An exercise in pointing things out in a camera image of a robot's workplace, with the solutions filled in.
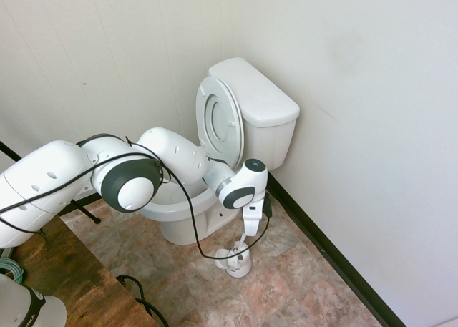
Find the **toilet base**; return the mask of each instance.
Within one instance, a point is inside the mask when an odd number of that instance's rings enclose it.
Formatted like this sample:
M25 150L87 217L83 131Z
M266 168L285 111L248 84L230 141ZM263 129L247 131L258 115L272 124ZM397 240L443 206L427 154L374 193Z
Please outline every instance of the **toilet base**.
M221 204L195 216L199 240L205 239L216 230L237 217L240 209L226 209ZM191 245L195 243L193 220L191 217L173 222L159 222L162 236L176 245Z

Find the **white wall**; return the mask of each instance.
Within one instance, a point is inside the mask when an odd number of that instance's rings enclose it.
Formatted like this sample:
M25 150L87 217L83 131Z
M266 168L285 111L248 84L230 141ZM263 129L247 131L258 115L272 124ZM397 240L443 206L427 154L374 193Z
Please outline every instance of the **white wall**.
M233 0L0 0L0 140L25 156L100 132L197 142L195 95L235 55ZM0 153L0 172L13 162Z
M300 106L274 177L411 327L458 316L458 0L239 0Z

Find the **toilet seat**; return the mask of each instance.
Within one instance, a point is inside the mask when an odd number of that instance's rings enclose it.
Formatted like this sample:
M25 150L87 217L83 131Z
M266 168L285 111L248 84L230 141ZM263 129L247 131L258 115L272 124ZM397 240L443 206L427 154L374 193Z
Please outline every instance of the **toilet seat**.
M205 78L196 99L200 145L208 157L234 168L243 155L243 121L230 89L219 79Z

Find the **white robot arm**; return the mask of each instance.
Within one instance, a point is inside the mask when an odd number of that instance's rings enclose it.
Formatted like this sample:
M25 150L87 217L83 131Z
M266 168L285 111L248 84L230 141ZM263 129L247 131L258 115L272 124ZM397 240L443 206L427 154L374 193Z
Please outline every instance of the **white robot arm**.
M129 213L143 208L166 175L162 165L184 185L204 179L226 208L243 208L245 233L256 234L267 185L265 165L247 160L235 174L184 137L152 128L132 146L107 134L78 145L50 142L2 173L0 248L21 245L31 235L21 230L39 230L71 199L92 187L116 210Z

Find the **black cable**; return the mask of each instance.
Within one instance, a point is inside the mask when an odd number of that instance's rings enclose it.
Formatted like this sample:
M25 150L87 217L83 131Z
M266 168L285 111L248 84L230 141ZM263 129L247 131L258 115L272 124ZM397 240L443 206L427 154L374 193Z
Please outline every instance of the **black cable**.
M144 300L144 301L146 301L145 292L143 291L142 284L140 284L140 282L138 281L138 279L136 279L136 278L134 278L134 277L132 277L132 276L130 276L130 275L119 275L119 276L116 277L116 279L117 279L122 285L124 285L124 282L125 282L124 279L130 279L130 280L134 281L135 284L137 284L138 288L140 289L140 297L141 297L141 299ZM149 314L150 316L152 316L150 307L145 306L145 309L146 309L146 311L148 312L148 314Z
M140 297L141 298L135 298L135 300L138 302L138 303L141 303L144 307L145 307L145 310L147 311L147 313L152 317L152 313L151 311L154 311L155 314L157 315L157 317L159 317L159 319L162 321L162 323L164 324L164 327L168 327L168 323L167 321L165 320L165 317L156 309L156 307L154 307L151 303L147 302L145 300L145 293L143 291L143 287L142 287L142 284L140 284L140 282L134 278L134 277L131 277L130 275L119 275L116 277L116 279L122 284L124 285L124 279L130 279L130 280L133 280L137 285L138 285L138 288L140 289Z
M158 318L160 318L160 320L162 321L162 323L164 324L164 327L169 327L169 324L167 323L167 321L165 320L165 317L162 316L162 314L150 303L150 302L147 302L145 300L142 300L140 298L136 298L135 299L137 302L141 303L142 305L144 305L145 307L148 307L150 308L152 311L154 311L157 315Z
M185 194L186 196L186 199L187 199L187 202L189 204L189 207L190 207L190 212L191 212L191 219L192 219L192 222L193 222L193 229L194 229L194 236L195 236L195 241L196 243L198 244L198 249L199 249L199 252L201 254L202 257L204 258L207 258L207 259L213 259L213 260L224 260L224 259L230 259L230 258L234 258L238 255L241 255L242 253L244 253L245 251L249 250L250 248L252 248L265 234L265 232L267 231L267 228L269 226L269 222L271 220L271 217L267 215L267 224L265 225L265 228L264 228L264 231L261 233L261 235L259 236L259 238L257 238L251 245L249 245L245 250L242 250L240 251L239 253L236 253L236 254L233 254L231 256L228 256L228 257L211 257L209 255L206 255L204 254L204 252L202 251L202 247L200 246L200 242L199 242L199 235L198 235L198 229L197 229L197 226L196 226L196 223L195 223L195 216L194 216L194 209L193 209L193 204L191 202L191 198L189 197L185 187L183 186L183 184L180 182L180 180L178 179L178 177L175 175L175 173L173 173L173 171L167 167L165 165L165 163L156 155L156 153L154 153L152 150L150 150L149 148L143 146L143 145L139 145L137 143L133 143L131 142L127 137L127 143L132 146L132 145L136 145L138 147L141 147L145 150L147 150L148 152L150 152L151 154L154 155L154 157L160 162L161 166L163 166L170 177L174 177L175 180L177 181L178 185L180 186L181 190L183 191L183 193ZM10 205L6 208L3 208L3 209L0 209L0 214L3 214L5 213L6 211L8 210L11 210L11 209L14 209L14 208L17 208L17 207L20 207L21 205L24 205L24 204L27 204L27 203L30 203L30 202L33 202L35 200L38 200L40 198L43 198L43 197L46 197L47 195L51 195L65 187L67 187L68 185L72 184L73 182L76 182L79 178L81 177L84 177L87 173L95 170L96 168L108 163L108 162L111 162L113 160L117 160L117 159L120 159L122 157L127 157L127 156L132 156L132 155L142 155L144 157L148 157L150 159L153 159L153 157L145 154L145 153L140 153L140 152L133 152L133 153L125 153L125 154L121 154L121 155L116 155L108 160L105 160L105 161L102 161L102 162L99 162L98 164L92 166L91 168L89 168L88 170L85 170L84 172L80 173L79 175L77 175L76 177L72 178L71 180L69 180L68 182L60 185L59 187L56 187L50 191L47 191L47 192L44 192L40 195L37 195L37 196L34 196L32 198L29 198L29 199L26 199L26 200L23 200L22 202L19 202L19 203L15 203L13 205ZM24 229L21 229L15 225L12 225L11 223L9 223L8 221L5 221L3 218L0 217L0 222L8 225L9 227L13 228L13 229L16 229L20 232L23 232L23 233L30 233L30 234L40 234L40 235L43 235L43 231L41 232L33 232L33 231L30 231L30 230L24 230Z
M156 156L157 160L159 160L161 166L163 166L167 172L169 173L169 175L172 175L172 177L175 178L175 180L177 181L178 185L181 187L181 190L183 191L183 193L185 194L186 196L186 199L187 199L187 203L189 204L189 208L190 208L190 212L191 212L191 219L193 221L193 228L194 228L194 236L195 236L195 241L196 243L198 244L198 249L199 249L199 252L200 252L200 255L204 258L207 258L207 259L213 259L213 260L224 260L224 259L230 259L230 258L234 258L242 253L244 253L245 251L249 250L250 248L252 248L265 234L265 232L267 231L267 227L269 226L269 222L271 221L271 217L269 215L266 215L267 216L267 224L265 225L265 228L263 230L263 232L261 233L261 235L259 235L259 238L257 238L251 245L249 245L246 249L240 251L239 253L236 253L236 254L232 254L228 257L210 257L209 255L206 255L204 254L204 252L202 251L202 247L200 247L200 242L199 242L199 235L198 235L198 229L197 229L197 226L195 224L195 216L194 216L194 209L193 209L193 204L191 202L191 198L189 197L185 187L183 186L183 184L180 182L180 180L178 179L178 177L175 175L175 173L173 173L173 171L168 168L165 163L152 151L150 150L149 148L145 147L144 145L139 145L137 143L133 143L131 142L130 145L136 145L136 146L139 146L141 148L144 148L145 150L147 150L148 152L151 152L154 156Z

